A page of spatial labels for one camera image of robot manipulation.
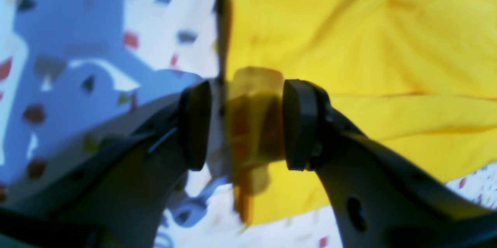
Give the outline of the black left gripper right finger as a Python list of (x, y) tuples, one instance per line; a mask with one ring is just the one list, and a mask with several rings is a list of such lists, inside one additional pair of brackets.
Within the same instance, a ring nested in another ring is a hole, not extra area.
[(345, 248), (495, 248), (497, 215), (368, 138), (312, 82), (287, 79), (287, 167), (315, 172)]

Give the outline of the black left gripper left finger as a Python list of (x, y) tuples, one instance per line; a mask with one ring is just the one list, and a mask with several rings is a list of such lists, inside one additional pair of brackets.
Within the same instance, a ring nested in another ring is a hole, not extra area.
[(36, 248), (151, 248), (176, 183), (204, 167), (209, 81), (47, 186), (1, 209), (1, 236)]

